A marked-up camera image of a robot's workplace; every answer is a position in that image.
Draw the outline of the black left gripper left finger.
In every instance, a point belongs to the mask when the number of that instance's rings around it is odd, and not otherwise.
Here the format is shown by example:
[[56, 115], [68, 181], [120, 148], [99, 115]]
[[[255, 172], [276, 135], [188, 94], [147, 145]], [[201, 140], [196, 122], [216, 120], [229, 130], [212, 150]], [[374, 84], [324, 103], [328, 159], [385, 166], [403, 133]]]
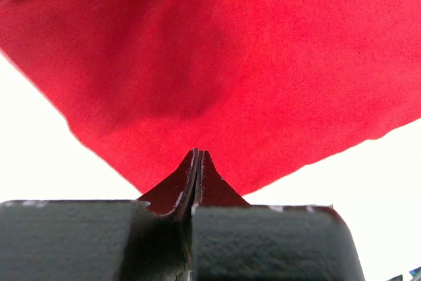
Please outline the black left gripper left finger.
[[1, 204], [2, 280], [189, 280], [199, 151], [139, 199]]

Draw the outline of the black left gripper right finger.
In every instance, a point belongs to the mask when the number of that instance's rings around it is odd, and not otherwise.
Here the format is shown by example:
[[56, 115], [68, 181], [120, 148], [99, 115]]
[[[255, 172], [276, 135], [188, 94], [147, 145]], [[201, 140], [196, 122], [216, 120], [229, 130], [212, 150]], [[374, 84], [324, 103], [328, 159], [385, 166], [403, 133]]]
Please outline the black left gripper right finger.
[[331, 207], [251, 205], [198, 158], [194, 280], [363, 280], [355, 243]]

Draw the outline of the red t-shirt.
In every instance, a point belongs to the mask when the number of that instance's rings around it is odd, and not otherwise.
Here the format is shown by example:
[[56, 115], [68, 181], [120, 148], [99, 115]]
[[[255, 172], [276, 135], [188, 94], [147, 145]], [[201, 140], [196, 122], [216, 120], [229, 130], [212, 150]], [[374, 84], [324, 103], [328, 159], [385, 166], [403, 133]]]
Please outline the red t-shirt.
[[194, 147], [245, 194], [420, 117], [420, 0], [1, 0], [1, 50], [142, 192]]

